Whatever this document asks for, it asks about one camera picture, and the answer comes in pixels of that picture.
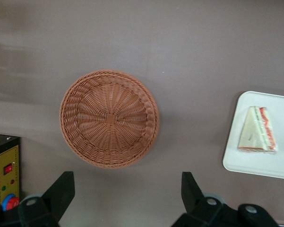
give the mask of control panel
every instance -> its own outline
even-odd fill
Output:
[[[0,204],[10,210],[19,204],[19,137],[0,135]]]
[[[11,194],[19,198],[18,149],[15,146],[0,154],[0,204]]]

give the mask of white tray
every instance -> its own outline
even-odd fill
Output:
[[[266,107],[273,127],[278,151],[275,154],[242,152],[237,149],[241,130],[250,106]],[[248,91],[237,103],[224,154],[227,170],[284,179],[284,96]]]

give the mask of woven pattern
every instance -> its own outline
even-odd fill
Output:
[[[101,70],[80,77],[60,108],[60,126],[70,148],[103,168],[129,166],[145,156],[159,130],[159,112],[149,90],[133,76]]]

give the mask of red button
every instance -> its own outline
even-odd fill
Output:
[[[13,166],[12,164],[8,164],[6,167],[4,167],[4,175],[8,174],[9,172],[11,172],[13,170]]]
[[[20,202],[20,199],[18,197],[10,198],[10,200],[8,201],[8,203],[6,205],[6,210],[11,210],[14,207],[18,206],[19,202]]]

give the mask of basket center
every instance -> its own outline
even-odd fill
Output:
[[[115,115],[108,113],[108,114],[106,115],[106,121],[105,121],[105,123],[107,123],[107,124],[114,124],[114,120],[115,120]]]

